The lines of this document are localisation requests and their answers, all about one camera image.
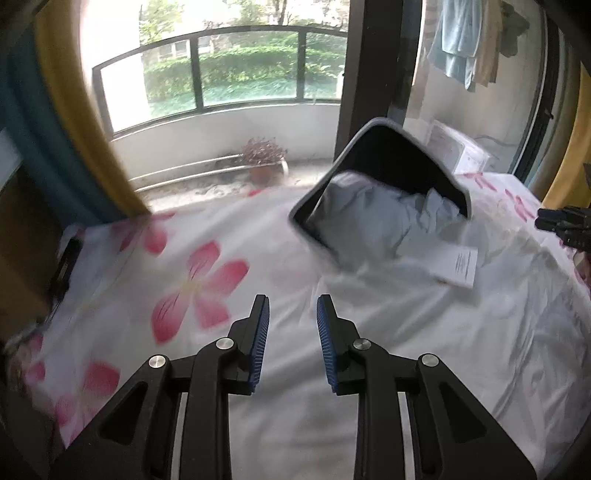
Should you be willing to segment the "white fabric sheet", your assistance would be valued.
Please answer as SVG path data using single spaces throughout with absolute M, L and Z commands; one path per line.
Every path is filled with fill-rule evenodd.
M 349 479 L 356 399 L 325 378 L 315 304 L 329 294 L 360 334 L 407 358 L 438 355 L 485 405 L 539 478 L 564 458 L 590 413 L 590 304 L 527 231 L 485 217 L 452 236 L 480 249 L 472 289 L 439 282 L 408 259 L 336 270 L 297 236 L 287 206 L 239 217 L 223 243 L 249 262 L 231 304 L 270 298 L 262 381 L 230 401 L 237 479 Z

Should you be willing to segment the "hanging blue clothes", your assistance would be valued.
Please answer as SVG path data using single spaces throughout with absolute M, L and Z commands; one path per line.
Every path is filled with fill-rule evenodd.
M 444 1 L 428 55 L 434 67 L 457 80 L 469 92 L 475 90 L 482 23 L 482 1 Z

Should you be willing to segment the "hanging beige clothes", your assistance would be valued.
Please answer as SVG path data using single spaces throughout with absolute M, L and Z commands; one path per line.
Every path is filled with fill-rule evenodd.
M 500 1 L 484 1 L 474 81 L 483 87 L 496 82 L 503 17 Z

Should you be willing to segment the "yellow curtain right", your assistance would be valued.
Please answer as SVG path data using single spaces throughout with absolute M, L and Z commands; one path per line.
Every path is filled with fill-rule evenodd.
M 590 204 L 590 187 L 584 168 L 585 164 L 590 163 L 590 87 L 590 75 L 582 65 L 573 130 L 560 168 L 543 200 L 546 208 L 588 207 Z

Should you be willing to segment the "yellow curtain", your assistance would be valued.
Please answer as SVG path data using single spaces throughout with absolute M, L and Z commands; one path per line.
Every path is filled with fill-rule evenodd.
M 543 200 L 546 208 L 588 207 L 590 204 L 590 187 L 584 168 L 585 164 L 590 163 L 590 87 L 590 75 L 582 65 L 573 130 L 560 168 Z
M 41 72 L 78 163 L 125 217 L 148 209 L 131 189 L 99 124 L 86 90 L 79 48 L 79 3 L 49 1 L 34 22 Z

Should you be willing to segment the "pink floral bed sheet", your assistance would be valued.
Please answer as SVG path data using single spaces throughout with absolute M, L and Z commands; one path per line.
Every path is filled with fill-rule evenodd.
M 477 248 L 479 261 L 480 249 L 451 232 L 485 217 L 504 230 L 527 231 L 577 281 L 590 304 L 572 251 L 535 228 L 538 204 L 519 182 L 485 174 L 462 176 L 460 183 L 471 196 L 472 217 L 435 234 L 411 231 L 388 262 L 346 270 L 311 248 L 341 272 L 383 267 L 401 258 L 439 282 L 462 288 L 442 280 L 434 260 L 446 244 L 454 244 Z M 300 197 L 300 189 L 273 188 L 86 230 L 62 305 L 50 325 L 22 344 L 11 361 L 10 382 L 32 408 L 16 424 L 20 446 L 56 455 L 150 356 L 188 356 L 228 332 L 252 306 L 240 313 L 231 304 L 250 270 L 249 262 L 225 253 L 232 221 L 253 221 L 287 206 L 290 224 L 288 215 Z

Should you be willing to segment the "white paper label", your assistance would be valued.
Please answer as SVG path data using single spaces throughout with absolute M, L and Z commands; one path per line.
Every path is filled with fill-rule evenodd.
M 478 249 L 446 244 L 434 260 L 434 272 L 444 281 L 472 289 L 475 282 Z

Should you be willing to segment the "black remote on bed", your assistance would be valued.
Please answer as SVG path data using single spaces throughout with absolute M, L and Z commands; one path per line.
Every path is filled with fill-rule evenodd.
M 84 230 L 78 229 L 68 242 L 59 257 L 56 270 L 49 284 L 49 299 L 55 310 L 63 301 L 70 287 L 70 279 L 84 243 Z

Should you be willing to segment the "grey fabric storage box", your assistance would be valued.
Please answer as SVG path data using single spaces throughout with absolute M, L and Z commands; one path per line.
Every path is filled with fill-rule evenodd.
M 412 135 L 370 120 L 290 211 L 291 227 L 346 270 L 394 258 L 413 230 L 470 219 L 468 190 Z

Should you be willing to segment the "brown cardboard box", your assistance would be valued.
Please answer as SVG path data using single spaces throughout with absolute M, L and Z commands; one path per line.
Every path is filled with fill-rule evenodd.
M 1 339 L 50 311 L 61 225 L 27 172 L 20 168 L 1 190 Z

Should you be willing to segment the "potted dry plant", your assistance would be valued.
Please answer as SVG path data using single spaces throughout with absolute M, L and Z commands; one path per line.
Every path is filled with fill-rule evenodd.
M 242 147 L 242 160 L 249 167 L 249 181 L 256 186 L 276 185 L 290 173 L 287 150 L 274 139 L 250 138 Z

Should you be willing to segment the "teal curtain left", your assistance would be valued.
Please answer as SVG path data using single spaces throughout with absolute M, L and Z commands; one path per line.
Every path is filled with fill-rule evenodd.
M 58 119 L 31 32 L 1 62 L 1 110 L 26 172 L 62 225 L 93 226 L 123 218 Z

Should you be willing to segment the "black balcony railing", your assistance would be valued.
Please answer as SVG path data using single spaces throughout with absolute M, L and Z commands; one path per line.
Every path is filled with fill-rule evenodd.
M 108 139 L 185 117 L 259 105 L 337 104 L 346 32 L 247 25 L 186 33 L 92 69 Z

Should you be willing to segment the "yellow curtain left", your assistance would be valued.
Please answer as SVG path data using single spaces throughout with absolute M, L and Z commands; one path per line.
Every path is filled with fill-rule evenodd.
M 131 189 L 99 124 L 86 90 L 79 48 L 79 3 L 49 1 L 34 22 L 41 72 L 78 163 L 125 217 L 148 209 Z

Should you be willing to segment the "dark door frame post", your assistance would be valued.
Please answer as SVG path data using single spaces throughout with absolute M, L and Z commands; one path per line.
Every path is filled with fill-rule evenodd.
M 335 155 L 374 118 L 404 124 L 419 56 L 423 6 L 421 0 L 349 3 Z

